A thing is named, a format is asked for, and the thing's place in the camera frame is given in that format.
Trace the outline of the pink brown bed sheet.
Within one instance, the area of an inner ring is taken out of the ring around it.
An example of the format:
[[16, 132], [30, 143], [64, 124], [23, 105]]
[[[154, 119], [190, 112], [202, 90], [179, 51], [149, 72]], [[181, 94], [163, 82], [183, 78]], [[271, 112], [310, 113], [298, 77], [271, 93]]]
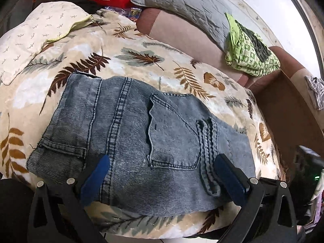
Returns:
[[235, 82], [252, 91], [267, 86], [279, 72], [275, 71], [263, 77], [252, 77], [230, 68], [225, 63], [225, 53], [199, 28], [179, 16], [160, 9], [148, 8], [142, 11], [137, 20], [139, 32], [166, 43], [195, 60], [209, 64], [220, 70]]

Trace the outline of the white patterned pillow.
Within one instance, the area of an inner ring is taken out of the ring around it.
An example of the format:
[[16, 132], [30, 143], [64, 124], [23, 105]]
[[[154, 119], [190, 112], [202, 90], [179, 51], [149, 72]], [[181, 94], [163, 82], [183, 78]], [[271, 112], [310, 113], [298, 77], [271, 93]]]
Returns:
[[1, 37], [1, 82], [9, 85], [48, 44], [92, 22], [92, 15], [72, 2], [40, 4], [24, 22]]

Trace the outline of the blue denim pants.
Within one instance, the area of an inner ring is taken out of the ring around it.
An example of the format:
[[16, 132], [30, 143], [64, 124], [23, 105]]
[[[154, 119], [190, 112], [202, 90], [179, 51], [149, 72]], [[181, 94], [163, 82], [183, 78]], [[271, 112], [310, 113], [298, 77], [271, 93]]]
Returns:
[[95, 199], [132, 213], [168, 217], [230, 201], [214, 169], [224, 154], [255, 176], [249, 139], [190, 94], [164, 93], [128, 77], [74, 73], [27, 168], [56, 183], [107, 155]]

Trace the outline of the green patterned folded cloth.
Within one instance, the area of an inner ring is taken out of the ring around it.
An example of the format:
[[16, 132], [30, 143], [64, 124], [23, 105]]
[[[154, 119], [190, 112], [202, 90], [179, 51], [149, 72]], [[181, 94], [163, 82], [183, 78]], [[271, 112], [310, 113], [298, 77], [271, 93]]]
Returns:
[[227, 65], [253, 77], [280, 69], [279, 59], [257, 33], [247, 29], [232, 15], [226, 13], [225, 16], [229, 24], [225, 54]]

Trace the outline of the brown cardboard box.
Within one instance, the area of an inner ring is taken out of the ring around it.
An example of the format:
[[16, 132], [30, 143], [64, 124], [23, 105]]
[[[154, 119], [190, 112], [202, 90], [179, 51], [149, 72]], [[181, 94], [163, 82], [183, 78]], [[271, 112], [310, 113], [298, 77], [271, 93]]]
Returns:
[[251, 86], [256, 103], [277, 145], [281, 164], [292, 173], [295, 148], [306, 146], [323, 156], [323, 131], [295, 85], [282, 71]]

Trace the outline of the grey quilted pillow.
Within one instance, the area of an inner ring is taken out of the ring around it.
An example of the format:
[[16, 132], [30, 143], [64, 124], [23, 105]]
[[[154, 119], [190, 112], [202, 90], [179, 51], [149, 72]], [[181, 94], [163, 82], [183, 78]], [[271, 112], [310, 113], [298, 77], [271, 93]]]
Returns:
[[131, 0], [140, 7], [159, 8], [176, 14], [201, 29], [216, 45], [226, 49], [232, 11], [225, 0]]

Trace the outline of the black garment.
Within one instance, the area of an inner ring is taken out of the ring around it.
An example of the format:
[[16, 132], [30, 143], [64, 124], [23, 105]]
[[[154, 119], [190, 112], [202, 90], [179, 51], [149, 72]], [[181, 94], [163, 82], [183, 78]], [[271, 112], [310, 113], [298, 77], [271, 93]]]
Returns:
[[59, 0], [62, 2], [71, 2], [80, 8], [82, 8], [85, 12], [89, 14], [96, 14], [96, 12], [100, 9], [103, 9], [104, 6], [100, 5], [99, 3], [95, 1], [90, 0]]

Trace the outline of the colourful snack packet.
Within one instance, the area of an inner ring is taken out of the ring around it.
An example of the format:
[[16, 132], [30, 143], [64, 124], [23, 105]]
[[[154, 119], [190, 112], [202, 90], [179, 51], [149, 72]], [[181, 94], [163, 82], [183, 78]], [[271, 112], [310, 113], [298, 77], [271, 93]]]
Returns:
[[136, 7], [122, 9], [119, 7], [106, 6], [104, 7], [104, 9], [116, 12], [124, 17], [127, 17], [133, 22], [136, 22], [138, 20], [142, 12], [142, 9]]

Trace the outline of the grey patterned cloth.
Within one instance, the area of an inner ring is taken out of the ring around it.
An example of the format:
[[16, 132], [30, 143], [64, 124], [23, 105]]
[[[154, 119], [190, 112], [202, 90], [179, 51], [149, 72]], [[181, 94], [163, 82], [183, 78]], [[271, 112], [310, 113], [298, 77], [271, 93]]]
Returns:
[[309, 95], [314, 108], [318, 111], [323, 110], [323, 80], [318, 77], [305, 76], [306, 84], [308, 85]]

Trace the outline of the leaf pattern fleece blanket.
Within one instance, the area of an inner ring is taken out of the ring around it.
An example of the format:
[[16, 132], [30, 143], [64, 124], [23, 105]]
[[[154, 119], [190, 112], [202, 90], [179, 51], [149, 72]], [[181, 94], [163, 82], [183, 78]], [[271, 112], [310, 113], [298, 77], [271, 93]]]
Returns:
[[1, 82], [1, 177], [34, 188], [26, 160], [75, 69], [102, 78], [128, 76], [163, 92], [190, 93], [250, 142], [258, 177], [281, 179], [278, 152], [254, 94], [215, 67], [138, 31], [104, 11], [48, 44], [9, 85]]

